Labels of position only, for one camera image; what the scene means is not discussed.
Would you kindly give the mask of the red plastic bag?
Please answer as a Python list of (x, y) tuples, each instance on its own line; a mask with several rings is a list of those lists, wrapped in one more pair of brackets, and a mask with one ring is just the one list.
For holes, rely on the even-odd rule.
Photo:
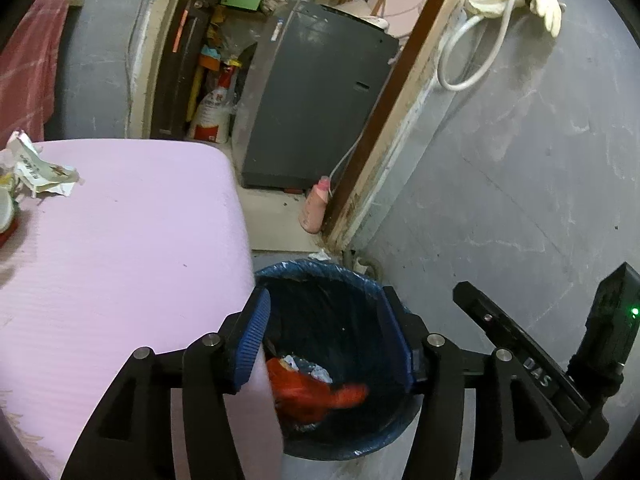
[(322, 422), (330, 411), (354, 408), (369, 393), (366, 385), (333, 388), (327, 382), (293, 370), (277, 358), (267, 361), (267, 370), (278, 413), (303, 426)]

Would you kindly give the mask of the grey washing machine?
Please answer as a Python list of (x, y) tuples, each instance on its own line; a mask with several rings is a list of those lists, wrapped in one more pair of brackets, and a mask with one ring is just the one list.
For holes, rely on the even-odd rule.
[(274, 14), (256, 46), (231, 133), (244, 188), (306, 190), (354, 145), (399, 42), (323, 4)]

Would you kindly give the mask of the blue-lined trash bin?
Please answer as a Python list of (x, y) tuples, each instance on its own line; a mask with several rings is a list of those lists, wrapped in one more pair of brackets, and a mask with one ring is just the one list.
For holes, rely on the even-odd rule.
[(334, 263), (285, 261), (256, 274), (268, 289), (271, 315), (264, 338), (270, 358), (318, 366), (333, 388), (366, 385), (354, 408), (333, 410), (322, 422), (299, 425), (279, 416), (284, 452), (305, 460), (353, 460), (397, 440), (421, 400), (396, 382), (378, 322), (382, 285)]

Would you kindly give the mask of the pink table cloth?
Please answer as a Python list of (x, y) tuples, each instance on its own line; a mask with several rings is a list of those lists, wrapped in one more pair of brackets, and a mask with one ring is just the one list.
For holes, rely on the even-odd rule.
[(227, 156), (186, 141), (34, 143), (70, 196), (15, 196), (1, 247), (1, 474), (57, 479), (134, 350), (186, 347), (254, 287)]

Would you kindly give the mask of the beige rubber gloves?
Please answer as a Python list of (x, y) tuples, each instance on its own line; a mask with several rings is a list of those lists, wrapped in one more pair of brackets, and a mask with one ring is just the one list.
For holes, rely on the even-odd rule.
[[(509, 0), (468, 0), (466, 10), (483, 18), (502, 18)], [(544, 21), (544, 28), (552, 38), (559, 36), (564, 4), (560, 0), (514, 0), (513, 7), (526, 6), (530, 13)]]

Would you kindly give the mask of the dark wooden door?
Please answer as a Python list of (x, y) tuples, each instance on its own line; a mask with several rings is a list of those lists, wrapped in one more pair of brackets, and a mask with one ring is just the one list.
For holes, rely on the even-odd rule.
[(180, 140), (202, 43), (220, 0), (177, 0), (160, 57), (152, 99), (150, 137)]

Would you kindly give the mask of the red plaid cloth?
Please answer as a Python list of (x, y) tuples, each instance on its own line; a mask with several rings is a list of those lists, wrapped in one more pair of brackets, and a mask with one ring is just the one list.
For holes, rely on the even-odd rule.
[(58, 49), (68, 0), (36, 0), (1, 52), (1, 144), (16, 130), (40, 142), (54, 111)]

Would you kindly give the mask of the pink bottle on floor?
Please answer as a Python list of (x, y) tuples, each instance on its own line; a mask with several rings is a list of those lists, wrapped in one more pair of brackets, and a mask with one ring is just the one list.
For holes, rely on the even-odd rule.
[(328, 206), (330, 199), (330, 187), (330, 178), (323, 176), (307, 195), (298, 218), (300, 226), (307, 233), (317, 234), (320, 232), (326, 214), (326, 206)]

